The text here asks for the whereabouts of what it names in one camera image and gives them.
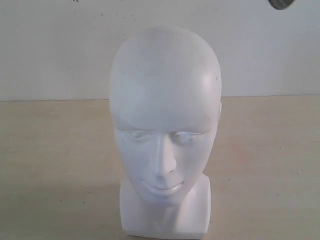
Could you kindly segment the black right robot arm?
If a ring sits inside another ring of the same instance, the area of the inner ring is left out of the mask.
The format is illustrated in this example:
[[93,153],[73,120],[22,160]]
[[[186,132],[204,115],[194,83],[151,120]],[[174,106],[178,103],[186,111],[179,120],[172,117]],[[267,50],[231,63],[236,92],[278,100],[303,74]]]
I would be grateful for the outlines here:
[[289,8],[294,2],[295,0],[268,0],[268,3],[272,8],[278,11],[283,11]]

